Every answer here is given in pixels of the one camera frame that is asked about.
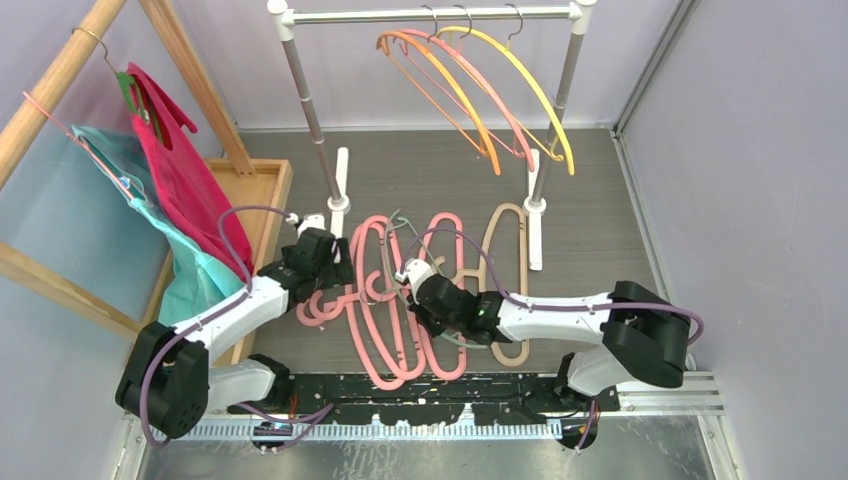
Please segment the grey-green thin hanger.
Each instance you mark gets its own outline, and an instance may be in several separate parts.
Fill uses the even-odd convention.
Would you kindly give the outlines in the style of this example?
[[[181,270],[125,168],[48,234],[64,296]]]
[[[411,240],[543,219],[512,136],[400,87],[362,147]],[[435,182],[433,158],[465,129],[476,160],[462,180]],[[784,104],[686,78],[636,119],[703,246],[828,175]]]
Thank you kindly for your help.
[[[401,293],[400,281],[397,280],[396,276],[395,276],[395,274],[397,272],[397,267],[402,266],[403,262],[402,261],[395,262],[393,252],[397,251],[398,253],[402,253],[402,251],[399,247],[393,248],[392,247],[392,241],[397,239],[397,236],[394,234],[394,231],[399,229],[399,228],[408,227],[413,232],[414,235],[416,235],[417,230],[414,228],[414,225],[412,224],[412,222],[407,217],[404,217],[401,214],[401,212],[402,212],[401,208],[396,209],[394,212],[392,212],[388,216],[388,218],[386,220],[385,240],[381,244],[381,258],[382,258],[383,266],[386,267],[389,271],[389,273],[387,274],[387,276],[390,278],[390,283],[391,283],[391,287],[389,288],[389,290],[394,292],[405,306],[408,306],[409,302],[405,299],[405,297]],[[439,337],[450,342],[450,343],[452,343],[452,344],[454,344],[454,345],[456,345],[456,346],[458,346],[458,347],[463,347],[463,348],[472,349],[472,350],[487,349],[487,346],[485,346],[485,345],[480,345],[480,344],[468,342],[466,340],[461,340],[460,334],[458,332],[448,333],[447,331],[444,331],[439,335]]]

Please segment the yellow thin hanger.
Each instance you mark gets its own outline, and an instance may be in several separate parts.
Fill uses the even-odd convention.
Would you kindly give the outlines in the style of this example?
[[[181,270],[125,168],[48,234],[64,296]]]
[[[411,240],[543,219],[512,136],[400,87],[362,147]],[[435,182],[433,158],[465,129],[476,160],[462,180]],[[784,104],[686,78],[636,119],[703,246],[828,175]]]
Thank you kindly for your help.
[[[568,174],[570,176],[574,176],[576,173],[576,165],[570,142],[568,140],[567,135],[565,134],[564,127],[561,124],[561,120],[557,117],[557,114],[555,113],[552,102],[545,95],[536,78],[527,69],[524,63],[510,50],[509,44],[504,45],[498,40],[495,40],[490,35],[474,28],[470,29],[469,34],[493,47],[506,60],[508,60],[512,64],[512,66],[517,70],[517,72],[523,77],[526,84],[536,95],[540,105],[544,109],[548,118],[554,124],[554,139],[551,141],[549,146],[545,146],[542,141],[539,140],[534,134],[532,134],[523,123],[518,122],[519,127],[522,129],[523,133],[529,135],[529,138],[535,143],[536,146],[541,148],[541,150],[547,155],[549,159],[555,162],[564,163],[566,165]]]

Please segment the orange thin hanger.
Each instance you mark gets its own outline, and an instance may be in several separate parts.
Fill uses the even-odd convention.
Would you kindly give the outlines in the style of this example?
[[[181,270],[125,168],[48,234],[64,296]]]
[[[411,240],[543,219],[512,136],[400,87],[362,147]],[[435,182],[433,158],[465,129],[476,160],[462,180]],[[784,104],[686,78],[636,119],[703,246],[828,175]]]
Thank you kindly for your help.
[[[473,103],[465,93],[464,89],[455,79],[455,77],[430,50],[432,41],[439,31],[439,22],[436,10],[434,8],[428,5],[423,5],[423,8],[428,11],[434,23],[433,33],[424,35],[424,38],[427,40],[428,43],[427,47],[420,44],[417,40],[414,40],[412,36],[408,33],[401,32],[400,30],[386,30],[377,37],[375,49],[382,51],[383,54],[390,60],[390,62],[442,114],[442,116],[449,121],[449,123],[477,150],[477,152],[483,157],[489,159],[494,174],[496,176],[500,176],[502,174],[502,170],[497,150],[494,147],[494,144],[491,140],[491,135],[488,129],[485,127],[482,118],[474,108]],[[451,117],[446,112],[446,110],[421,86],[421,84],[416,81],[415,78],[399,63],[399,61],[392,56],[392,47],[390,43],[396,42],[397,40],[402,40],[402,43],[399,46],[399,50],[404,54],[406,58],[409,58],[408,48],[410,45],[412,45],[426,60],[430,62],[433,67],[436,68],[438,73],[442,76],[442,78],[447,82],[451,90],[454,92],[454,95],[449,95],[449,97],[451,99],[457,100],[462,110],[471,119],[474,127],[476,128],[479,134],[479,142],[475,142],[472,137],[465,131],[465,129],[461,127],[459,123],[453,117]]]

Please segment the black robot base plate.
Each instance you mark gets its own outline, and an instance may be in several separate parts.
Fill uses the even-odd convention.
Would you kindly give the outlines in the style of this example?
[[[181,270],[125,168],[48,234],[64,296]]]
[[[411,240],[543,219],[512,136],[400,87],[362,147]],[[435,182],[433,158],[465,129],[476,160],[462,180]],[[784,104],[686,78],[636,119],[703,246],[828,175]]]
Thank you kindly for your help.
[[[591,400],[568,391],[562,374],[469,373],[454,380],[424,374],[393,390],[366,374],[292,373],[280,399],[254,407],[266,413],[305,416],[326,405],[327,422],[387,426],[454,425],[467,413],[475,426],[541,425],[580,419]]]

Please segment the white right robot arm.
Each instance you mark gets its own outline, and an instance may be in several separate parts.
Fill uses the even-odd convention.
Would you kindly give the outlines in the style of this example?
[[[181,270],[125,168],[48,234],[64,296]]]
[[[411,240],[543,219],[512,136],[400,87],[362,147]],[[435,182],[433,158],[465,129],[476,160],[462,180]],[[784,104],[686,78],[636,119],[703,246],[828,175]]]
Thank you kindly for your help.
[[[554,386],[567,410],[580,410],[603,390],[630,380],[668,389],[683,383],[695,318],[635,282],[571,298],[471,293],[436,273],[408,284],[410,309],[432,336],[451,330],[481,345],[532,339],[587,345],[565,356],[565,376]]]

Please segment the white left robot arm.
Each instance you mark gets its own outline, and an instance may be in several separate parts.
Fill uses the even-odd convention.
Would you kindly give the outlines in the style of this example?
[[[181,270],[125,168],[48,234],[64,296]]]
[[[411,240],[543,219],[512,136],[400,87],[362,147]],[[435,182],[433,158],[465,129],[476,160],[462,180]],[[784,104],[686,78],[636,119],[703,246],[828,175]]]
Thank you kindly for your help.
[[[350,242],[307,227],[280,260],[250,285],[207,311],[173,326],[142,328],[118,382],[118,407],[168,439],[189,433],[215,411],[277,413],[294,394],[289,369],[252,354],[226,366],[216,360],[248,333],[307,303],[316,293],[352,284]]]

